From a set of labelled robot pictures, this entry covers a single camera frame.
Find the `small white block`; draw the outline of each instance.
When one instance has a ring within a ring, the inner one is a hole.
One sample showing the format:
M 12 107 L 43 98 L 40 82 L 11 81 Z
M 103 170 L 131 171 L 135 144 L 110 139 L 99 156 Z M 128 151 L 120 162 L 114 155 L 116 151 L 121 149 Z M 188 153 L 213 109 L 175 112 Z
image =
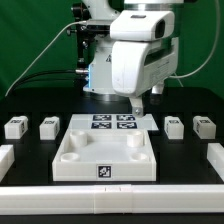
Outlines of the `small white block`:
M 60 119 L 58 117 L 46 117 L 40 125 L 41 140 L 55 140 L 60 131 Z
M 224 181 L 224 148 L 219 143 L 208 144 L 207 159 Z
M 194 117 L 193 129 L 201 139 L 215 139 L 216 125 L 208 117 Z
M 169 139 L 184 138 L 184 125 L 178 117 L 165 117 L 164 130 Z
M 13 117 L 5 128 L 6 139 L 20 139 L 28 130 L 28 118 L 25 116 Z
M 0 182 L 15 161 L 13 145 L 2 145 L 0 147 Z

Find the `green screen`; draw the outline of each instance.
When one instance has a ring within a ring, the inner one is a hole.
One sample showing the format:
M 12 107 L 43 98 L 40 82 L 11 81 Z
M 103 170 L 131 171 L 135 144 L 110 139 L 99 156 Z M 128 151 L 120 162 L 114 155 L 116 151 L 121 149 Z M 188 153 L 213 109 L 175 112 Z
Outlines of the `green screen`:
M 18 78 L 56 34 L 74 22 L 71 13 L 77 0 L 1 0 L 0 1 L 0 97 Z M 112 7 L 123 8 L 123 1 L 110 1 Z M 220 0 L 221 11 L 224 1 Z M 178 75 L 197 69 L 209 55 L 216 31 L 214 0 L 198 0 L 181 9 Z M 205 87 L 224 98 L 223 30 L 210 62 L 197 75 L 183 79 L 184 86 Z M 27 73 L 43 70 L 74 69 L 77 60 L 76 38 L 64 33 Z M 71 82 L 43 82 L 41 86 L 72 86 Z M 179 86 L 167 80 L 167 86 Z

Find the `white box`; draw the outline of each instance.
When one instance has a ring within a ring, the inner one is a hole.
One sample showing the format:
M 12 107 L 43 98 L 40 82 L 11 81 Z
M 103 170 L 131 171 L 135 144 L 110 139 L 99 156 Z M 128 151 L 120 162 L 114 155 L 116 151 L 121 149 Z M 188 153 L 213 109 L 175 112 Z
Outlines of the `white box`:
M 25 116 L 13 117 L 5 128 L 6 139 L 20 139 L 28 130 L 28 118 Z
M 201 139 L 215 139 L 216 125 L 208 117 L 194 117 L 193 130 Z
M 165 117 L 164 130 L 169 139 L 184 138 L 184 125 L 178 117 Z
M 155 181 L 146 130 L 68 129 L 53 161 L 54 181 Z
M 0 182 L 15 161 L 13 145 L 2 145 L 0 147 Z
M 60 131 L 60 119 L 58 117 L 47 117 L 40 125 L 41 140 L 55 140 Z
M 207 159 L 224 181 L 224 148 L 219 143 L 208 144 Z

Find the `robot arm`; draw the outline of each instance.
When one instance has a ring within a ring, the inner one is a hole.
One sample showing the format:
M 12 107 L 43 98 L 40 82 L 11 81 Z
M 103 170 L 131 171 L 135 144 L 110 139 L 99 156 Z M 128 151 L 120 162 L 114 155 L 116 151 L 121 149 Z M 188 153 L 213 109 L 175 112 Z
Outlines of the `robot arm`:
M 174 31 L 174 18 L 171 11 L 125 10 L 111 24 L 110 36 L 117 40 L 112 51 L 112 85 L 118 95 L 130 98 L 135 116 L 143 116 L 141 94 L 176 71 L 178 38 L 171 39 L 169 50 L 162 47 L 162 40 Z
M 184 0 L 125 0 L 130 9 L 121 14 L 108 0 L 83 3 L 92 19 L 82 28 L 84 33 L 90 31 L 96 43 L 84 91 L 128 97 L 133 114 L 143 116 L 142 94 L 176 71 L 178 37 L 172 36 L 175 15 L 169 6 Z

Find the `black tabletop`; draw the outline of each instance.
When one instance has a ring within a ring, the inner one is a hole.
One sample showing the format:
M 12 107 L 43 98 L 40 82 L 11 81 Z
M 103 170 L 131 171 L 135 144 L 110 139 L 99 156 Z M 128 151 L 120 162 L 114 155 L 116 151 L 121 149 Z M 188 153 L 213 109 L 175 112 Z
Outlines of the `black tabletop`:
M 157 161 L 156 182 L 129 184 L 223 184 L 206 159 L 208 143 L 224 143 L 224 101 L 203 88 L 166 88 L 158 98 L 146 94 L 145 113 L 153 115 L 159 131 L 149 132 Z M 54 182 L 52 161 L 72 114 L 127 114 L 128 101 L 102 102 L 86 98 L 80 87 L 19 89 L 0 101 L 0 144 L 13 144 L 15 163 L 0 183 L 3 186 L 96 185 L 103 182 Z M 27 116 L 29 130 L 21 140 L 6 140 L 4 124 L 13 116 Z M 216 139 L 200 140 L 193 131 L 193 117 L 207 116 L 216 125 Z M 45 117 L 60 117 L 61 130 L 55 141 L 40 141 L 39 125 Z M 164 118 L 177 116 L 184 124 L 184 140 L 168 140 Z M 106 182 L 121 184 L 127 182 Z M 0 216 L 4 223 L 85 222 L 93 223 L 222 223 L 224 214 L 105 214 L 63 216 Z

